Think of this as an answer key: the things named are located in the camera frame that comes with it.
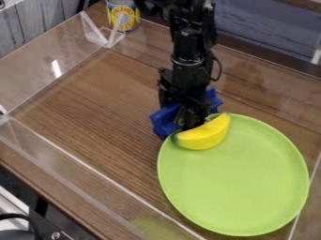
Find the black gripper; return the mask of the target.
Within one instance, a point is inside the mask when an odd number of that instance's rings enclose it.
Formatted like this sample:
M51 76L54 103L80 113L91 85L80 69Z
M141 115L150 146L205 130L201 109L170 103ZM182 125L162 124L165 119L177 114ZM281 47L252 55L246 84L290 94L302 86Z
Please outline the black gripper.
M159 70L158 97L162 108L179 104L174 123L185 130L199 127L211 112L206 89L211 81L213 56L187 60L171 57L173 68Z

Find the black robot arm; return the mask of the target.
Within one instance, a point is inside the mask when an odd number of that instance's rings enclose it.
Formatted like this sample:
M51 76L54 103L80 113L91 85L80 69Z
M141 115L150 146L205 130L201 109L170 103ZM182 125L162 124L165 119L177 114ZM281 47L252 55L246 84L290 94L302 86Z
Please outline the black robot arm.
M213 81L211 47L215 45L215 4L211 0L133 0L146 15L159 14L170 22L171 69L159 70L159 103L181 104L175 123L191 129L206 122L211 112L207 87Z

